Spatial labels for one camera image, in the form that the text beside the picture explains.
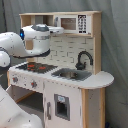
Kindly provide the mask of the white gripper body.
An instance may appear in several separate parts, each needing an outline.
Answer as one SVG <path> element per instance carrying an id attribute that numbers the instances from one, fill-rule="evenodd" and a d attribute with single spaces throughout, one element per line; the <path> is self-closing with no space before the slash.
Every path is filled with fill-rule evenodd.
<path id="1" fill-rule="evenodd" d="M 48 26 L 49 31 L 51 34 L 63 34 L 64 28 L 63 27 L 54 27 L 54 26 Z"/>

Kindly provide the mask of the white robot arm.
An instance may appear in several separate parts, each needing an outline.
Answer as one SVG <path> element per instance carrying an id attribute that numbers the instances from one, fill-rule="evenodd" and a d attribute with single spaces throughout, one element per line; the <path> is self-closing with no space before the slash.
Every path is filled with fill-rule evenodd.
<path id="1" fill-rule="evenodd" d="M 0 34 L 0 77 L 10 68 L 11 56 L 31 58 L 48 56 L 50 35 L 62 34 L 63 27 L 35 24 L 20 29 L 20 34 Z M 43 128 L 41 119 L 21 109 L 0 85 L 0 128 Z"/>

